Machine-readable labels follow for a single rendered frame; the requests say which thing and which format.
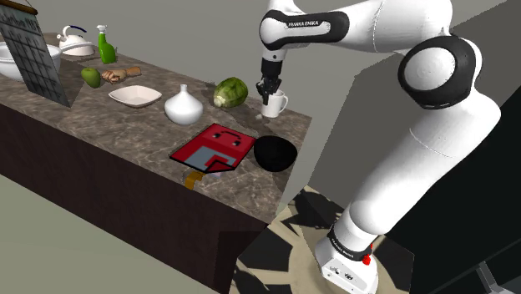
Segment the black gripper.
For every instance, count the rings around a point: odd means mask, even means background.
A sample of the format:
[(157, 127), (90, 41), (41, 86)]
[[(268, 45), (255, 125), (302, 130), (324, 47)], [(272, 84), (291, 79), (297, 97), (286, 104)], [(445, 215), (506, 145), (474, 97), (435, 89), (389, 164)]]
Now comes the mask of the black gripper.
[(281, 85), (281, 69), (281, 61), (270, 61), (265, 58), (261, 60), (261, 80), (255, 86), (264, 105), (268, 105), (269, 95), (274, 94)]

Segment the white mug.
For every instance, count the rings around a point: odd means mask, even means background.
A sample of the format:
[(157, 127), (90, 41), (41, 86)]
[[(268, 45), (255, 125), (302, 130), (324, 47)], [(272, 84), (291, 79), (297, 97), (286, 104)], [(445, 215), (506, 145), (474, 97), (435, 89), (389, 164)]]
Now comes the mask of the white mug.
[(268, 96), (267, 104), (263, 104), (261, 107), (261, 114), (267, 118), (277, 118), (286, 108), (288, 101), (289, 99), (286, 94), (278, 89)]

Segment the green cabbage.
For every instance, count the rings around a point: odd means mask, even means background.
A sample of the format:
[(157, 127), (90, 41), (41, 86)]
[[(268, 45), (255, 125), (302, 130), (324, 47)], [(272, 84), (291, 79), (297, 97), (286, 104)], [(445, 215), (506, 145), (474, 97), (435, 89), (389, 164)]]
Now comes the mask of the green cabbage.
[(214, 106), (218, 108), (233, 108), (243, 104), (248, 97), (246, 84), (236, 77), (221, 81), (214, 91)]

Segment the black bowl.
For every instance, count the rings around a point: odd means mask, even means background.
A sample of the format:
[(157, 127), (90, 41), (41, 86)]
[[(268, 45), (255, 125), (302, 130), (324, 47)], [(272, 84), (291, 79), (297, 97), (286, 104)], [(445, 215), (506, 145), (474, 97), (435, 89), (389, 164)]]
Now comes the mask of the black bowl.
[(296, 160), (297, 148), (287, 139), (265, 135), (254, 143), (254, 156), (258, 165), (270, 172), (288, 169)]

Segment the red box with face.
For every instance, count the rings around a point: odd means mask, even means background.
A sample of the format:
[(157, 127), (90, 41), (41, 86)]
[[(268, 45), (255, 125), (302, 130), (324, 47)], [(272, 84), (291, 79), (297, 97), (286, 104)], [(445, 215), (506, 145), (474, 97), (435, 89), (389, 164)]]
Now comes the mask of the red box with face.
[(169, 158), (205, 174), (227, 172), (237, 168), (255, 141), (247, 134), (212, 124)]

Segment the white round vase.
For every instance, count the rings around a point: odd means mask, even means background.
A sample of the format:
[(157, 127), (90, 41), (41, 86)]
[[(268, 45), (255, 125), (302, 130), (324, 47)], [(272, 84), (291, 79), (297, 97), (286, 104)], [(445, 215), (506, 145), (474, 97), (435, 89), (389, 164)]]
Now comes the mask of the white round vase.
[(179, 125), (191, 125), (203, 114), (203, 104), (188, 92), (186, 84), (180, 85), (180, 91), (164, 103), (167, 117)]

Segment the small orange curved piece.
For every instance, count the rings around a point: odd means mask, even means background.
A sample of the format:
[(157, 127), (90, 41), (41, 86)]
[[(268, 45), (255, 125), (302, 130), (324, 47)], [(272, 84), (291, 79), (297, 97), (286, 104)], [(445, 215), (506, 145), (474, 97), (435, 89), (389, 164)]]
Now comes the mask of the small orange curved piece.
[(202, 181), (204, 176), (205, 176), (204, 172), (200, 172), (198, 170), (192, 170), (185, 177), (185, 188), (187, 188), (189, 190), (193, 190), (195, 187), (195, 182)]

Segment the beige black patterned robot stand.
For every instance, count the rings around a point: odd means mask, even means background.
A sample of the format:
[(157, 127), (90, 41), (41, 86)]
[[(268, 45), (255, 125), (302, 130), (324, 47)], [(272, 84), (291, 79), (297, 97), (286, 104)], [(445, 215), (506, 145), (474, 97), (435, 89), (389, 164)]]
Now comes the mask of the beige black patterned robot stand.
[[(229, 294), (348, 294), (321, 276), (314, 248), (343, 209), (303, 188), (237, 258)], [(409, 294), (414, 255), (391, 239), (373, 242), (376, 294)]]

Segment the white square dish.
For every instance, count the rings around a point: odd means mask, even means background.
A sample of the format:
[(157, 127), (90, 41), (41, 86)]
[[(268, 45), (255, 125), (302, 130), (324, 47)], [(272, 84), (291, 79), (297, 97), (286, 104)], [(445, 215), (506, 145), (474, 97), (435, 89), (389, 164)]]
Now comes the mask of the white square dish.
[(162, 93), (145, 86), (131, 85), (111, 91), (109, 97), (129, 107), (142, 108), (160, 99)]

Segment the wooden hand figure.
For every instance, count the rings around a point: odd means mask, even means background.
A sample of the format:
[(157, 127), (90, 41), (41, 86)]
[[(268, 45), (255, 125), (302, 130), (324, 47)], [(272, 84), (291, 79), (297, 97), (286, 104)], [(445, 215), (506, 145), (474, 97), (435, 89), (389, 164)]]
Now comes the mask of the wooden hand figure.
[(124, 80), (128, 77), (135, 77), (141, 75), (140, 67), (131, 67), (124, 69), (110, 69), (101, 73), (101, 78), (111, 84)]

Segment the green spray bottle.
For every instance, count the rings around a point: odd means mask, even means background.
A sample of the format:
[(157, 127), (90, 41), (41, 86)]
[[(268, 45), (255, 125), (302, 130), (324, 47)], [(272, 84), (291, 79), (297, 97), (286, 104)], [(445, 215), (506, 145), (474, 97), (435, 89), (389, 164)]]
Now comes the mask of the green spray bottle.
[(103, 63), (115, 63), (116, 53), (114, 47), (106, 40), (106, 25), (98, 25), (99, 31), (99, 54)]

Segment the green apple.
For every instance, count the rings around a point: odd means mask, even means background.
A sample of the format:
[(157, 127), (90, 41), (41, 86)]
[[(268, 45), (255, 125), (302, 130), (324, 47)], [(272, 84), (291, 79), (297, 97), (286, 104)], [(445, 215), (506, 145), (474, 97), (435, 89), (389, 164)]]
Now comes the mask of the green apple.
[(101, 84), (101, 75), (96, 68), (83, 68), (81, 76), (84, 82), (91, 88), (98, 88)]

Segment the dark wood counter cabinet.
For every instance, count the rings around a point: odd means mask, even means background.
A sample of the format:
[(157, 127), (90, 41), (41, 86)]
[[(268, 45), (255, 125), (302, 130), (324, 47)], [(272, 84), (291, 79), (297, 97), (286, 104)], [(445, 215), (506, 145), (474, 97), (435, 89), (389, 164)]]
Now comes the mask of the dark wood counter cabinet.
[(202, 118), (182, 127), (168, 120), (162, 101), (133, 109), (109, 97), (112, 84), (89, 87), (80, 76), (85, 67), (105, 70), (97, 56), (61, 60), (70, 107), (0, 75), (0, 175), (228, 294), (236, 258), (275, 217), (290, 174), (267, 172), (247, 155), (235, 170), (189, 190), (188, 168), (170, 155), (214, 123), (301, 146), (310, 118), (287, 110), (263, 119), (255, 98), (217, 109), (211, 83), (141, 63), (141, 75), (127, 85), (169, 98), (186, 84), (204, 105)]

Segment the white kettle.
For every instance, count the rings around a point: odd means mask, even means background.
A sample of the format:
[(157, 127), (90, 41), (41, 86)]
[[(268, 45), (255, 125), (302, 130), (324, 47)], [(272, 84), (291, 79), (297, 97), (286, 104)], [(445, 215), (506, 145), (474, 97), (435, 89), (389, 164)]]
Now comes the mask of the white kettle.
[(59, 40), (59, 48), (62, 53), (70, 56), (85, 57), (95, 53), (94, 45), (84, 39), (83, 36), (77, 34), (68, 34), (70, 28), (79, 30), (82, 33), (87, 31), (84, 28), (75, 25), (65, 26), (60, 34), (57, 35)]

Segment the large white bowl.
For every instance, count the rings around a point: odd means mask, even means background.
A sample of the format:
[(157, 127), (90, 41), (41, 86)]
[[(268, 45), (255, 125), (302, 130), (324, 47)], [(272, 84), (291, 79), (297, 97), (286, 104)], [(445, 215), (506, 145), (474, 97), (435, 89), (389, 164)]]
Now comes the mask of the large white bowl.
[[(48, 51), (56, 70), (59, 71), (61, 64), (60, 55), (62, 51), (58, 47), (50, 44), (48, 44)], [(0, 74), (18, 82), (23, 81), (23, 76), (18, 70), (18, 66), (16, 65), (5, 42), (0, 42)]]

